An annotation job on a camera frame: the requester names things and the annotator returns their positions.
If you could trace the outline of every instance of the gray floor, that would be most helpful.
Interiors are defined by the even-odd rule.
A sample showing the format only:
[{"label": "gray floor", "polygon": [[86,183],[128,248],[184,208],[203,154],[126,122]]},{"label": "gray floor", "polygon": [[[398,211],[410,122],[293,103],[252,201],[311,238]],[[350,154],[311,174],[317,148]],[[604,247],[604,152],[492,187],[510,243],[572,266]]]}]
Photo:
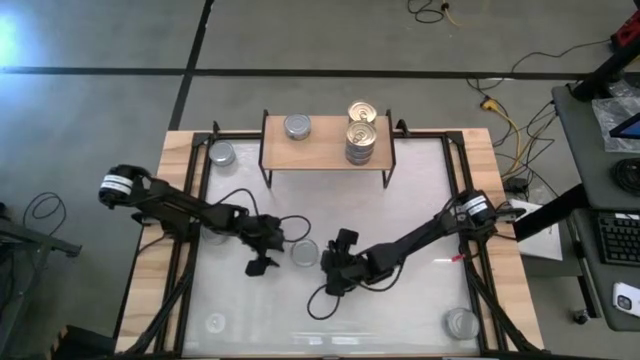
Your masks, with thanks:
[{"label": "gray floor", "polygon": [[[0,67],[181,68],[203,4],[0,0]],[[400,0],[218,0],[198,67],[507,71],[531,51],[604,40],[634,10],[630,0],[460,0],[452,7],[460,29],[418,24]],[[531,58],[519,70],[584,72],[607,56],[598,45],[559,60]],[[52,257],[19,352],[47,349],[65,324],[113,333],[140,229],[129,212],[100,205],[97,188],[110,166],[157,168],[180,80],[0,73],[0,199],[20,215],[34,195],[56,191],[69,212],[59,236],[84,246],[72,261]],[[563,83],[505,81],[490,93],[524,125]],[[488,127],[494,139],[506,130],[479,109],[482,96],[463,80],[230,77],[194,78],[180,129],[209,129],[213,120],[257,129],[264,108],[342,114],[355,98],[391,108],[412,127]],[[571,163],[560,125],[547,135],[557,141],[533,168],[564,191],[578,176],[558,166]],[[513,154],[513,143],[499,151]],[[602,320],[580,327],[566,319],[583,306],[575,281],[531,278],[530,288],[550,350],[637,358],[640,335],[614,333]]]}]

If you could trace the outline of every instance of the wooden table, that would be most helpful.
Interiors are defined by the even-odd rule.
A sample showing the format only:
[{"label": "wooden table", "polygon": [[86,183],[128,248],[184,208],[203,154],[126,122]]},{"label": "wooden table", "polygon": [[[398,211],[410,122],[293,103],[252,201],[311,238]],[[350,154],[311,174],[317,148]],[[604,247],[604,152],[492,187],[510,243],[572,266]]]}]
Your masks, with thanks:
[{"label": "wooden table", "polygon": [[[505,201],[505,195],[488,130],[455,130],[460,130],[464,133],[467,157],[475,188],[484,190],[494,205],[501,204]],[[168,132],[162,150],[162,157],[160,158],[156,176],[168,181],[178,189],[184,187],[193,133],[192,131]],[[200,179],[204,156],[204,151],[201,151],[198,156],[195,179]],[[196,180],[192,195],[196,196],[198,190],[199,184],[198,180]],[[513,236],[513,229],[510,225],[499,224],[498,230],[501,234]],[[162,230],[159,226],[145,229],[140,246],[159,238],[161,235]],[[184,265],[184,260],[186,260],[188,246],[188,244],[183,245],[181,268]],[[542,337],[517,243],[513,240],[493,237],[488,242],[487,247],[500,305],[527,339],[542,348]],[[133,345],[160,308],[171,248],[172,240],[163,240],[145,250],[136,260],[118,335],[118,351],[126,350]],[[482,305],[489,348],[496,349],[496,336],[491,323],[491,315],[486,305]],[[167,349],[173,348],[179,304],[174,309],[175,311],[169,320]]]}]

